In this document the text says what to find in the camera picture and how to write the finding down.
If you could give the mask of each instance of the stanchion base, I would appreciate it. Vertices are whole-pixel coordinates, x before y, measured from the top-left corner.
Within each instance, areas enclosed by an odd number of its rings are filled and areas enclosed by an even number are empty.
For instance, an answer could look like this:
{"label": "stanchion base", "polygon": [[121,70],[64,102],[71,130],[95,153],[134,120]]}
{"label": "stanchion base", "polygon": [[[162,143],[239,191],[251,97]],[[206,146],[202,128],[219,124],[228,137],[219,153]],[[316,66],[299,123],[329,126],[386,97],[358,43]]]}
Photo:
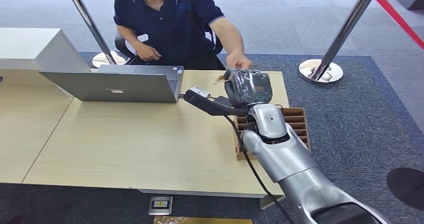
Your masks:
{"label": "stanchion base", "polygon": [[[115,51],[111,51],[110,53],[112,54],[112,57],[115,60],[117,65],[124,65],[126,63],[125,59],[119,56]],[[96,55],[92,60],[92,64],[96,68],[99,68],[100,65],[110,65],[104,53],[100,53]]]}
{"label": "stanchion base", "polygon": [[331,62],[324,75],[319,80],[311,79],[313,71],[321,64],[321,60],[306,60],[299,65],[299,74],[307,81],[316,84],[331,84],[340,80],[343,70],[337,64]]}

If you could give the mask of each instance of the silver laptop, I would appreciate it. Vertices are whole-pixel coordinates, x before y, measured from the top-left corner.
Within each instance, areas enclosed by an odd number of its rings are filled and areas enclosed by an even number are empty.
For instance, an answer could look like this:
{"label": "silver laptop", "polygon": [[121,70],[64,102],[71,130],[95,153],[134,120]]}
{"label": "silver laptop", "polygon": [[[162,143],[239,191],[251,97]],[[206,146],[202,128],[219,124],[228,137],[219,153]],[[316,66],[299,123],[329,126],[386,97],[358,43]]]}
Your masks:
{"label": "silver laptop", "polygon": [[82,101],[177,102],[183,75],[181,66],[149,66],[147,73],[142,73],[141,68],[136,68],[137,73],[128,73],[133,68],[111,67],[124,68],[97,72],[41,71],[40,74]]}

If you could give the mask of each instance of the man's arm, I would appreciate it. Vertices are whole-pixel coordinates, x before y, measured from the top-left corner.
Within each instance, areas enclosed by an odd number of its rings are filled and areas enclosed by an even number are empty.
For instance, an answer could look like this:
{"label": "man's arm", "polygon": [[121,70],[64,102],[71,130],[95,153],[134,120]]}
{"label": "man's arm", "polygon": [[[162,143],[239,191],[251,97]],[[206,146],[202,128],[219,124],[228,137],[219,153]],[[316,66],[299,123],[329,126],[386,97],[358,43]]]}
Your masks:
{"label": "man's arm", "polygon": [[153,47],[143,44],[137,38],[134,30],[124,26],[116,25],[119,34],[131,44],[138,56],[144,61],[159,60],[162,55]]}
{"label": "man's arm", "polygon": [[133,47],[134,45],[141,43],[140,40],[137,39],[137,34],[134,30],[120,25],[116,25],[116,28],[118,29],[119,34]]}
{"label": "man's arm", "polygon": [[233,52],[244,53],[243,40],[240,32],[226,18],[219,18],[210,24],[210,28],[221,40],[222,46],[231,54]]}
{"label": "man's arm", "polygon": [[226,62],[229,67],[252,68],[252,62],[245,56],[242,36],[232,23],[222,17],[213,21],[209,26],[221,40],[222,46],[228,53]]}

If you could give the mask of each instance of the silver robotic arm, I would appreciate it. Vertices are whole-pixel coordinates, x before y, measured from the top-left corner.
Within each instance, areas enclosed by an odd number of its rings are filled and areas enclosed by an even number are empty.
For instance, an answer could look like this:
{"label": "silver robotic arm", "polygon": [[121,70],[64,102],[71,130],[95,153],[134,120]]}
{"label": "silver robotic arm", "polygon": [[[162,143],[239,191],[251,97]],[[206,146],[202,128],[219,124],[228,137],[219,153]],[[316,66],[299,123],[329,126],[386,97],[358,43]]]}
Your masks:
{"label": "silver robotic arm", "polygon": [[256,104],[248,115],[255,120],[256,130],[242,132],[244,146],[280,185],[300,223],[389,223],[323,175],[277,106]]}
{"label": "silver robotic arm", "polygon": [[225,91],[234,108],[209,100],[210,93],[197,87],[188,90],[184,100],[213,116],[248,115],[254,120],[254,127],[241,133],[241,145],[280,185],[300,223],[389,223],[376,210],[340,190],[318,169],[305,144],[285,123],[280,108],[268,104],[272,89],[267,74],[230,70],[225,79]]}

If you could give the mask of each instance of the navy polo shirt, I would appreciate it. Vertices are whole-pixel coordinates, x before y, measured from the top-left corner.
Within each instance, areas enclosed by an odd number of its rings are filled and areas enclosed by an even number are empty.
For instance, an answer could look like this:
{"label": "navy polo shirt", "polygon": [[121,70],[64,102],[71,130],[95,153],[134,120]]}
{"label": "navy polo shirt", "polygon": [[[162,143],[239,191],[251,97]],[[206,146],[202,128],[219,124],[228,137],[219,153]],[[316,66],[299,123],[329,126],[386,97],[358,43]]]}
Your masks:
{"label": "navy polo shirt", "polygon": [[149,44],[168,61],[213,50],[206,38],[209,24],[224,15],[213,0],[164,0],[160,11],[144,0],[115,0],[115,23],[148,35]]}

